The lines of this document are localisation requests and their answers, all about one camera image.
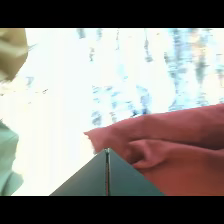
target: blurry background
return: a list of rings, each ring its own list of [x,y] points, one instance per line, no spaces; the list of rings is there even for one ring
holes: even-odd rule
[[[29,56],[0,86],[0,115],[20,135],[18,152],[29,162],[19,167],[38,167],[40,178],[49,167],[55,178],[77,169],[85,130],[224,101],[224,29],[26,32]]]

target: red sleeve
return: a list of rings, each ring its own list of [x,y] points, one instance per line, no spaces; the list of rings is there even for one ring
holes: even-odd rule
[[[224,189],[223,104],[130,118],[86,134],[97,152],[111,147],[168,195],[224,195],[215,193]]]

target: clothing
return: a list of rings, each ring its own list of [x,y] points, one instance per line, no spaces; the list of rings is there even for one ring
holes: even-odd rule
[[[143,115],[85,133],[166,195],[224,195],[224,105]]]
[[[0,81],[13,80],[27,58],[24,28],[0,28]],[[0,122],[0,196],[11,195],[22,184],[12,171],[18,135]]]

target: yellow-brown object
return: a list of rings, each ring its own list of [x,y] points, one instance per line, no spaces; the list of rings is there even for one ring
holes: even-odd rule
[[[25,28],[0,28],[0,81],[13,80],[27,56]]]

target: red cloth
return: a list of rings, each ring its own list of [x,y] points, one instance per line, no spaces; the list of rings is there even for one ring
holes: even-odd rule
[[[85,133],[166,195],[224,195],[224,104],[143,115]]]

